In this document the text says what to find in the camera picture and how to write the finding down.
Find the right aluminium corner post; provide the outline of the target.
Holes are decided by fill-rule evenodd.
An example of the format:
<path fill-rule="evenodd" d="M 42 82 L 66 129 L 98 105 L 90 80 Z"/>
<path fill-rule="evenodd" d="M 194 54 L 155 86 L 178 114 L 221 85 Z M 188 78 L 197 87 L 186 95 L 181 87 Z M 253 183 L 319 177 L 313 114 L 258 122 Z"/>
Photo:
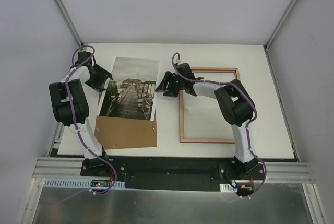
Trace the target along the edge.
<path fill-rule="evenodd" d="M 299 2 L 299 0 L 290 0 L 289 1 L 286 9 L 284 10 L 283 14 L 281 15 L 278 23 L 276 24 L 273 32 L 271 33 L 269 39 L 264 44 L 265 52 L 267 52 L 270 49 L 270 47 L 272 46 L 274 40 L 276 39 L 276 37 L 280 33 L 281 29 L 285 25 L 286 21 L 288 20 L 290 14 L 293 12 L 293 10 L 294 10 L 295 6 L 298 4 L 298 2 Z"/>

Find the transparent plastic sheet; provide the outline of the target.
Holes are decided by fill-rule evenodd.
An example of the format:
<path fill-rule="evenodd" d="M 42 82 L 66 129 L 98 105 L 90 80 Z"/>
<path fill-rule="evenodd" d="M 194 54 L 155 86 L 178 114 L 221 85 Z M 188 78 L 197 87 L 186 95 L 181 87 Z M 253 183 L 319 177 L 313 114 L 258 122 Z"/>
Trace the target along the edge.
<path fill-rule="evenodd" d="M 180 142 L 233 143 L 231 125 L 223 118 L 216 99 L 179 92 Z"/>

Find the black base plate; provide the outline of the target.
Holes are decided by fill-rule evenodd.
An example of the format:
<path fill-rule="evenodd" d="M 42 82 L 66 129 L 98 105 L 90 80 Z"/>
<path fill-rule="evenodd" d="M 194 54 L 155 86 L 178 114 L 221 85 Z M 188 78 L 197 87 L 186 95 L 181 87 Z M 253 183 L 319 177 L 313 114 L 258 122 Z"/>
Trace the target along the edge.
<path fill-rule="evenodd" d="M 260 182 L 263 165 L 253 161 L 242 168 L 234 158 L 176 158 L 113 156 L 109 164 L 84 160 L 81 176 L 112 177 L 126 189 L 217 192 L 233 181 Z"/>

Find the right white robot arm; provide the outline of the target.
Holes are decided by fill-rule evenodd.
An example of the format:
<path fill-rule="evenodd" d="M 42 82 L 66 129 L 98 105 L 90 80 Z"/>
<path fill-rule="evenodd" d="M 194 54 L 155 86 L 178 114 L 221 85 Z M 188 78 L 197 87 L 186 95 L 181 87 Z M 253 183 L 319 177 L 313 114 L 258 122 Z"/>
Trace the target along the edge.
<path fill-rule="evenodd" d="M 155 89 L 166 97 L 177 97 L 181 90 L 192 96 L 215 99 L 223 118 L 231 125 L 235 142 L 235 174 L 247 179 L 258 165 L 252 149 L 249 125 L 257 117 L 255 104 L 238 79 L 230 82 L 196 78 L 189 64 L 175 64 L 175 72 L 165 72 L 162 81 Z"/>

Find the left aluminium corner post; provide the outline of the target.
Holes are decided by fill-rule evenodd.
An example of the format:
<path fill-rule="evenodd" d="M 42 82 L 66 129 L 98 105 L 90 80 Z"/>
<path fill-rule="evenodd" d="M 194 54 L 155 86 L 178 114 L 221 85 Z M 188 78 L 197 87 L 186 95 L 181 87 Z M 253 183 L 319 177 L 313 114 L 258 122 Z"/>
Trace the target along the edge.
<path fill-rule="evenodd" d="M 81 39 L 81 37 L 79 36 L 79 33 L 77 31 L 77 29 L 75 28 L 75 25 L 63 3 L 62 0 L 53 0 L 58 12 L 60 13 L 66 27 L 68 28 L 70 34 L 72 35 L 72 37 L 74 38 L 76 44 L 78 46 L 82 46 L 83 45 L 83 41 Z"/>

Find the aluminium corner post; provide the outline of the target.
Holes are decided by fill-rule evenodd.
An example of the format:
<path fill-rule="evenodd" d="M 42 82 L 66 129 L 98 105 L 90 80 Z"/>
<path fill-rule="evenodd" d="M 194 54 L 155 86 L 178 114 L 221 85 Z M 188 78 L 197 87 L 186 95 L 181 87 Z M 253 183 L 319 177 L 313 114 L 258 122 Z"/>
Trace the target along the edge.
<path fill-rule="evenodd" d="M 81 39 L 81 37 L 79 36 L 79 33 L 77 31 L 77 29 L 75 28 L 75 25 L 63 3 L 62 0 L 53 0 L 58 12 L 60 13 L 66 27 L 68 28 L 70 34 L 72 35 L 72 37 L 74 38 L 76 44 L 78 46 L 82 46 L 83 45 L 83 41 Z"/>
<path fill-rule="evenodd" d="M 289 1 L 286 9 L 284 10 L 283 14 L 281 15 L 278 23 L 276 24 L 273 32 L 271 33 L 269 39 L 264 44 L 265 52 L 267 52 L 270 49 L 270 47 L 272 46 L 274 40 L 276 39 L 276 37 L 280 33 L 281 29 L 285 25 L 286 21 L 288 20 L 290 14 L 293 12 L 293 10 L 294 10 L 295 6 L 298 4 L 298 2 L 299 2 L 299 0 L 290 0 Z"/>

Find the blue wooden picture frame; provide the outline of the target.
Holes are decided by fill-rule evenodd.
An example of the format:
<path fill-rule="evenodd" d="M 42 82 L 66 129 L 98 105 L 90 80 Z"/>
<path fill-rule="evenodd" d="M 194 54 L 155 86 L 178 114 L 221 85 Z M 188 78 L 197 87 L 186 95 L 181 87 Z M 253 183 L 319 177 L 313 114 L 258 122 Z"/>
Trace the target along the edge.
<path fill-rule="evenodd" d="M 204 76 L 210 80 L 230 82 L 240 79 L 237 68 L 193 67 L 196 77 Z M 191 96 L 184 91 L 179 93 L 180 142 L 233 144 L 233 133 L 214 99 Z"/>

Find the aluminium front rail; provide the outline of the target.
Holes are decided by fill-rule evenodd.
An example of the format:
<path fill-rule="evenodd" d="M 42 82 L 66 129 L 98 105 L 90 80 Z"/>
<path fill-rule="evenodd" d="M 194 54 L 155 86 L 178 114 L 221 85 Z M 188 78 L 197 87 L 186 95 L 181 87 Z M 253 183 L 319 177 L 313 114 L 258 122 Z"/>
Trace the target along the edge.
<path fill-rule="evenodd" d="M 82 158 L 40 157 L 37 160 L 18 223 L 32 223 L 46 178 L 79 179 Z M 302 184 L 313 223 L 325 223 L 314 174 L 308 163 L 265 162 L 267 183 Z"/>

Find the brown cardboard backing board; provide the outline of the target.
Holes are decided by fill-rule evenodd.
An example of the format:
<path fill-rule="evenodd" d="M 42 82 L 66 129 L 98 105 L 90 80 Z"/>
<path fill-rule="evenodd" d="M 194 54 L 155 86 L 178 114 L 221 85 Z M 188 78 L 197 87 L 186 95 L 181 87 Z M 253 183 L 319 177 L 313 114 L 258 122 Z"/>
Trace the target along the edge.
<path fill-rule="evenodd" d="M 95 136 L 104 149 L 157 147 L 155 120 L 97 116 Z"/>

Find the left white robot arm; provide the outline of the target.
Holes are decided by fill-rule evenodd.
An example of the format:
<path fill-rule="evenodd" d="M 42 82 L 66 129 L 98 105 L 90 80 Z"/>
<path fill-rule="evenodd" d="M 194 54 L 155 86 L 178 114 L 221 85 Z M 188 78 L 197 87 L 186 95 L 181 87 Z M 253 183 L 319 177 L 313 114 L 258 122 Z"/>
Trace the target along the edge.
<path fill-rule="evenodd" d="M 112 165 L 89 123 L 90 109 L 83 85 L 102 92 L 105 83 L 112 80 L 112 74 L 96 63 L 94 52 L 84 51 L 82 47 L 73 53 L 71 62 L 69 74 L 49 85 L 53 115 L 79 141 L 85 158 L 82 169 L 106 176 Z"/>

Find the pier landscape photo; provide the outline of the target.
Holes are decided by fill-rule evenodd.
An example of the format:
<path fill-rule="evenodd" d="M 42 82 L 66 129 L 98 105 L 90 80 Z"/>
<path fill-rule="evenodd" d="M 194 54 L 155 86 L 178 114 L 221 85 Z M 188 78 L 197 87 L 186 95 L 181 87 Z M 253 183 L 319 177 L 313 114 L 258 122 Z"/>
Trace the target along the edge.
<path fill-rule="evenodd" d="M 154 120 L 160 61 L 116 57 L 111 74 L 112 78 L 104 85 L 97 116 Z"/>

